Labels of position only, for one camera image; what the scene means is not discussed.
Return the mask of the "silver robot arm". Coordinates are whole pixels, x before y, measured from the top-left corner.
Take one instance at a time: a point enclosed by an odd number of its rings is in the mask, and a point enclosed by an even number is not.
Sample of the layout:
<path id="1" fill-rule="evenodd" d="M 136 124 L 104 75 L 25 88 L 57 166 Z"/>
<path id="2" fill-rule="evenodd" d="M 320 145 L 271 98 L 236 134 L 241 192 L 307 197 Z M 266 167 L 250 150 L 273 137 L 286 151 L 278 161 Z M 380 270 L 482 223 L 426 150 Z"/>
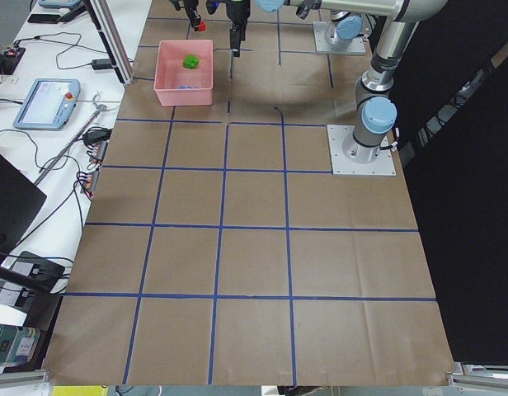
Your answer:
<path id="1" fill-rule="evenodd" d="M 402 55 L 420 21 L 434 16 L 445 1 L 258 1 L 257 6 L 266 12 L 275 12 L 283 6 L 296 6 L 296 15 L 304 19 L 312 10 L 353 12 L 387 17 L 386 24 L 374 50 L 369 68 L 355 84 L 355 101 L 358 120 L 353 140 L 362 147 L 374 148 L 392 129 L 374 134 L 370 123 L 363 120 L 364 107 L 375 97 L 387 97 L 393 86 L 393 75 Z"/>
<path id="2" fill-rule="evenodd" d="M 246 29 L 248 18 L 251 15 L 250 1 L 206 1 L 205 7 L 210 15 L 213 15 L 219 4 L 223 3 L 226 7 L 228 19 L 232 22 L 229 31 L 230 48 L 237 54 L 240 52 L 241 43 L 246 39 Z M 190 25 L 194 31 L 203 31 L 205 24 L 198 13 L 198 1 L 171 1 L 176 11 L 184 9 L 190 20 Z M 276 12 L 283 5 L 288 5 L 289 1 L 256 1 L 256 5 L 264 12 Z M 309 12 L 317 10 L 321 6 L 320 1 L 299 1 L 296 16 L 305 19 Z M 362 18 L 356 14 L 346 12 L 343 16 L 334 13 L 334 33 L 335 39 L 352 40 L 360 35 L 363 27 Z"/>

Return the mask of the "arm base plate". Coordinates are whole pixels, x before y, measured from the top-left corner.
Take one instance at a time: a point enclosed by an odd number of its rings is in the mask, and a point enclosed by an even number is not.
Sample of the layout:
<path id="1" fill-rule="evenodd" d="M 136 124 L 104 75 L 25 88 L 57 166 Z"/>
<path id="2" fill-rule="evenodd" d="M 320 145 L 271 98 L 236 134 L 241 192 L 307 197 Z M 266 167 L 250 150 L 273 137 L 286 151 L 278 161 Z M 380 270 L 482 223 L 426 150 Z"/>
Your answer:
<path id="1" fill-rule="evenodd" d="M 313 33 L 317 54 L 365 55 L 362 37 L 342 39 L 336 34 L 335 25 L 329 21 L 315 21 Z"/>
<path id="2" fill-rule="evenodd" d="M 328 125 L 332 174 L 335 176 L 395 177 L 397 175 L 393 154 L 390 148 L 382 150 L 387 144 L 383 137 L 379 146 L 367 148 L 354 140 L 353 125 Z"/>

